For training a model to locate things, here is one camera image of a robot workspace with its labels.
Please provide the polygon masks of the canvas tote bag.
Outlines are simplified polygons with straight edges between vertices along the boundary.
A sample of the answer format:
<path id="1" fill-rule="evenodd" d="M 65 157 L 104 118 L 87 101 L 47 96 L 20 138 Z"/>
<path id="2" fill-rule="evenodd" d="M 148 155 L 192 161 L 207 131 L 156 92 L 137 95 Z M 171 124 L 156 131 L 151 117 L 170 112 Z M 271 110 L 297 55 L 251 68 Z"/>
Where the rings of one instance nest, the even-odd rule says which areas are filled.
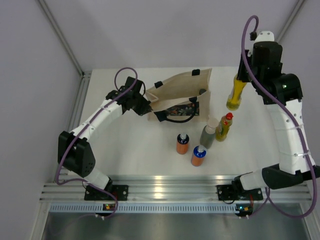
<path id="1" fill-rule="evenodd" d="M 152 113 L 149 120 L 160 122 L 207 122 L 210 115 L 212 69 L 194 69 L 157 81 L 145 95 Z M 199 95 L 200 89 L 206 92 Z"/>

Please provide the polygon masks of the yellow dish soap red cap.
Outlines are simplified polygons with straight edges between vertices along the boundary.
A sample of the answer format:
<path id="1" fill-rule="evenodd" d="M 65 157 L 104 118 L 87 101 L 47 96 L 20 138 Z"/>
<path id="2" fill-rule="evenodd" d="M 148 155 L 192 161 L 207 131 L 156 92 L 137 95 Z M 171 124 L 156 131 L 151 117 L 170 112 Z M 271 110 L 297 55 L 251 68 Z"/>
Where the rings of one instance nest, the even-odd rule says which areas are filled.
<path id="1" fill-rule="evenodd" d="M 230 127 L 233 124 L 233 117 L 233 114 L 228 112 L 221 118 L 215 129 L 215 139 L 217 141 L 223 142 L 227 138 Z"/>

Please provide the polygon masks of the orange bottle dark blue cap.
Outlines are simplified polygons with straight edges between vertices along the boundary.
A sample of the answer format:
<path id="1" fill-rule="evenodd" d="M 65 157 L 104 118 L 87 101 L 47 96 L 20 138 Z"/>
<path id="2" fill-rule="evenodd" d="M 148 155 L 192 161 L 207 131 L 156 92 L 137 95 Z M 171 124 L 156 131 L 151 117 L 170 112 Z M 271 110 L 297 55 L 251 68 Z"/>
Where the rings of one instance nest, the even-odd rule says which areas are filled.
<path id="1" fill-rule="evenodd" d="M 186 133 L 180 133 L 177 136 L 176 151 L 180 155 L 188 152 L 190 138 Z"/>

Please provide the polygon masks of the grey bottle beige cap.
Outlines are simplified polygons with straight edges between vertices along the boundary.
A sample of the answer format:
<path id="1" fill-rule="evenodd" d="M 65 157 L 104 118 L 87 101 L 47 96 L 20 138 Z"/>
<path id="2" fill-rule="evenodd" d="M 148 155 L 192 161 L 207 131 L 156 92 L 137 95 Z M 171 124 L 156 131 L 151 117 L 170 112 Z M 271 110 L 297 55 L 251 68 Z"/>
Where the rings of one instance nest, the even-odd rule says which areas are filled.
<path id="1" fill-rule="evenodd" d="M 219 121 L 214 117 L 209 117 L 206 125 L 204 126 L 199 143 L 204 146 L 206 149 L 209 149 L 216 137 L 216 127 L 218 126 Z"/>

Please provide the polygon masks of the orange bottle bright blue cap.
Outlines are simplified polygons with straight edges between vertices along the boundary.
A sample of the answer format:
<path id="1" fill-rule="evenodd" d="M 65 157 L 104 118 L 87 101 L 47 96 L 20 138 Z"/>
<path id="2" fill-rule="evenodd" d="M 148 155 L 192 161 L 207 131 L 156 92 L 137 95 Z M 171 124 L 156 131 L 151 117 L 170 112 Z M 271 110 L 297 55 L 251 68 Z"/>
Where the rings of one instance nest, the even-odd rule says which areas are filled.
<path id="1" fill-rule="evenodd" d="M 203 145 L 196 146 L 192 152 L 191 164 L 195 167 L 201 166 L 206 155 L 207 149 Z"/>

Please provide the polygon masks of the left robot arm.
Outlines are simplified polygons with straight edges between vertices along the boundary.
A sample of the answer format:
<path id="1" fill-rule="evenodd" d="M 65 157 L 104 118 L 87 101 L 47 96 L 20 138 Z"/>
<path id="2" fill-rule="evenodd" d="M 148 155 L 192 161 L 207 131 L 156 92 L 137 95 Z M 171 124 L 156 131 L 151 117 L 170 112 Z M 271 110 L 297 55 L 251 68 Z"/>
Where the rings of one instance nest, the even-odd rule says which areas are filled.
<path id="1" fill-rule="evenodd" d="M 129 110 L 143 116 L 151 112 L 148 101 L 141 90 L 145 83 L 128 77 L 118 90 L 109 92 L 98 109 L 82 124 L 70 132 L 63 131 L 58 137 L 59 168 L 79 176 L 78 180 L 95 188 L 95 193 L 102 200 L 113 194 L 113 182 L 110 177 L 96 167 L 96 158 L 91 147 L 101 137 L 108 126 Z"/>

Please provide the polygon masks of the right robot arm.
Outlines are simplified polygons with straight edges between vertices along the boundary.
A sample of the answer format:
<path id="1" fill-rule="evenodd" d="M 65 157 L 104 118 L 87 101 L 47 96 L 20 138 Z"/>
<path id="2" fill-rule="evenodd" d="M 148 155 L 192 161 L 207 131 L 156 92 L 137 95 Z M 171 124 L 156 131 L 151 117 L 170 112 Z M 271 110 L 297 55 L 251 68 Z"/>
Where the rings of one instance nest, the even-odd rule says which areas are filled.
<path id="1" fill-rule="evenodd" d="M 237 176 L 232 192 L 244 199 L 251 190 L 270 188 L 283 189 L 299 185 L 312 179 L 311 170 L 315 177 L 320 176 L 320 167 L 312 159 L 311 164 L 306 158 L 310 157 L 309 148 L 303 147 L 298 131 L 304 131 L 302 118 L 302 88 L 295 74 L 282 72 L 283 48 L 275 41 L 271 31 L 252 32 L 250 40 L 253 46 L 245 50 L 248 65 L 257 81 L 292 114 L 288 114 L 270 99 L 251 79 L 244 62 L 241 60 L 238 72 L 233 80 L 233 89 L 227 100 L 227 107 L 236 110 L 241 103 L 241 95 L 247 83 L 251 83 L 257 94 L 262 97 L 263 104 L 269 112 L 279 148 L 279 163 L 264 167 L 254 172 Z"/>

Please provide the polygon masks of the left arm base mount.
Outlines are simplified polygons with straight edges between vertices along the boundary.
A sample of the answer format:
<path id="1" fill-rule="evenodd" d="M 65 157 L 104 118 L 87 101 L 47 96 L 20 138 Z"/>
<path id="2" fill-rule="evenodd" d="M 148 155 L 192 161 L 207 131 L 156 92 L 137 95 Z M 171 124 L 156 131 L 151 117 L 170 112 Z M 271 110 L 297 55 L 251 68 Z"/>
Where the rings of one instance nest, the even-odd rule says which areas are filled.
<path id="1" fill-rule="evenodd" d="M 112 185 L 107 190 L 110 194 L 112 194 L 118 201 L 127 201 L 129 194 L 129 186 L 128 185 Z M 85 187 L 85 201 L 112 201 L 113 198 L 108 194 L 101 192 L 89 185 Z"/>

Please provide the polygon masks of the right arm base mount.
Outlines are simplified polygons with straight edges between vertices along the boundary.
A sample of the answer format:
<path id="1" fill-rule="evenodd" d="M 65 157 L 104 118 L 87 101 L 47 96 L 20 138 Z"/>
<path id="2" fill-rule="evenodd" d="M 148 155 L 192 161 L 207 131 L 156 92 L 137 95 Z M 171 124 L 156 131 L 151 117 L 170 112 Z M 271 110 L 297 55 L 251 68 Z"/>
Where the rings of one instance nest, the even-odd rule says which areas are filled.
<path id="1" fill-rule="evenodd" d="M 260 188 L 237 192 L 231 184 L 216 186 L 218 200 L 226 203 L 235 201 L 261 201 L 263 200 L 262 190 Z"/>

